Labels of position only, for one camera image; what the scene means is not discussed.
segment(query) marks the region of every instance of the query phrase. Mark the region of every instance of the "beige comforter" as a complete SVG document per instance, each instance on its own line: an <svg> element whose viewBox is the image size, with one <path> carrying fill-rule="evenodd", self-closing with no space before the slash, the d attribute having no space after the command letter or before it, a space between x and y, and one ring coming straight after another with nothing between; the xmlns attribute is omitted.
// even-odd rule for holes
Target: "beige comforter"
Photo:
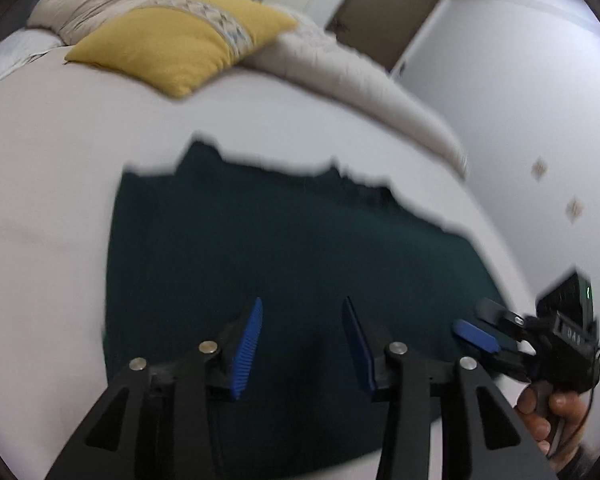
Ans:
<svg viewBox="0 0 600 480"><path fill-rule="evenodd" d="M48 28L73 45L106 21L148 0L40 0L27 25ZM376 63L335 38L306 17L290 11L299 27L242 62L350 105L391 126L444 158L466 177L464 149L444 119Z"/></svg>

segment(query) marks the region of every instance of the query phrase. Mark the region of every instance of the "diamond-shaped wall tile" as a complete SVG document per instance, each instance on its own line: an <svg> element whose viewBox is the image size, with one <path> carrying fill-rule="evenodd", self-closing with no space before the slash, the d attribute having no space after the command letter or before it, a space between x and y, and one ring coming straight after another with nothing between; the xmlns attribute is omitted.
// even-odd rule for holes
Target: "diamond-shaped wall tile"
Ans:
<svg viewBox="0 0 600 480"><path fill-rule="evenodd" d="M531 167L531 173L536 180L540 180L547 170L547 163L540 157L538 157L538 160L536 160L533 166Z"/></svg>
<svg viewBox="0 0 600 480"><path fill-rule="evenodd" d="M578 218L582 216L582 212L584 211L584 206L579 202L576 197L573 197L567 204L567 209L565 213L567 214L567 218L573 224Z"/></svg>

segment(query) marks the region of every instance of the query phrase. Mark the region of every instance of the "finger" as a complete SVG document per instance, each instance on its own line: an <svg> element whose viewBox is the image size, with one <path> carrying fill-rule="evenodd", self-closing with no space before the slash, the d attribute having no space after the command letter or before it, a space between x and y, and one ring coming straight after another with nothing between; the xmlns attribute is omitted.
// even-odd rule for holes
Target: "finger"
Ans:
<svg viewBox="0 0 600 480"><path fill-rule="evenodd" d="M542 418L537 413L529 413L527 415L526 413L520 413L520 411L518 411L518 416L537 442L541 442L549 436L551 425L545 418Z"/></svg>
<svg viewBox="0 0 600 480"><path fill-rule="evenodd" d="M580 445L580 441L584 436L584 428L580 428L576 435L573 435L573 432L578 429L579 424L566 424L564 427L564 432L560 438L560 443L566 442L566 446L564 446L560 453L556 455L556 460L559 460L564 457L573 456L578 450L578 446Z"/></svg>
<svg viewBox="0 0 600 480"><path fill-rule="evenodd" d="M526 387L524 391L518 397L518 404L516 408L520 413L525 413L529 415L536 410L536 404L538 403L538 398L536 397L535 391L531 389L530 386Z"/></svg>
<svg viewBox="0 0 600 480"><path fill-rule="evenodd" d="M541 440L538 442L538 447L540 448L540 451L542 451L542 454L546 455L551 449L551 444L549 444L546 440Z"/></svg>
<svg viewBox="0 0 600 480"><path fill-rule="evenodd" d="M567 424L577 426L582 422L587 406L576 392L557 393L549 397L549 408Z"/></svg>

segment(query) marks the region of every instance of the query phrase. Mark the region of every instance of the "cable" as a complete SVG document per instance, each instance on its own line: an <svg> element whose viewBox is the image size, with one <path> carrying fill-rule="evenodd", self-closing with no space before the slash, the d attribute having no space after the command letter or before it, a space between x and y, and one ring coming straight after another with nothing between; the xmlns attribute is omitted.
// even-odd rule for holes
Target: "cable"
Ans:
<svg viewBox="0 0 600 480"><path fill-rule="evenodd" d="M593 359L591 362L592 370L594 370L596 362L599 359L600 359L600 349L598 349L598 351L593 354ZM587 406L587 411L585 412L584 417L580 421L580 424L578 424L577 428L573 431L573 433L571 433L570 436L567 438L567 440L565 440L563 443L561 443L560 446L558 446L557 449L550 456L547 457L548 460L551 460L554 456L557 456L560 453L562 453L566 449L566 447L573 441L573 439L576 437L576 435L578 433L580 433L580 430L587 423L587 419L589 418L589 413L591 412L591 409L593 407L593 396L596 391L596 385L593 384L593 381L595 380L593 375L594 374L592 371L592 373L591 373L591 393L589 394L589 404Z"/></svg>

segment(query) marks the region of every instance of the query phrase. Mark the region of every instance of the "black handle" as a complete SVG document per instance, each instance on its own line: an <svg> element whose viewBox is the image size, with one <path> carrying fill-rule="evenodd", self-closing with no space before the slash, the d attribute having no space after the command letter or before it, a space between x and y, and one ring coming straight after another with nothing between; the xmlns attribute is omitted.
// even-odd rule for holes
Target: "black handle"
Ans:
<svg viewBox="0 0 600 480"><path fill-rule="evenodd" d="M542 418L549 421L551 425L551 431L549 436L546 438L547 442L551 444L548 456L551 456L558 449L560 440L562 439L562 432L564 431L564 419L555 415L554 412L549 408L549 397L554 392L554 386L547 381L539 381L531 385L533 391L535 391L538 398L536 404L536 413Z"/></svg>

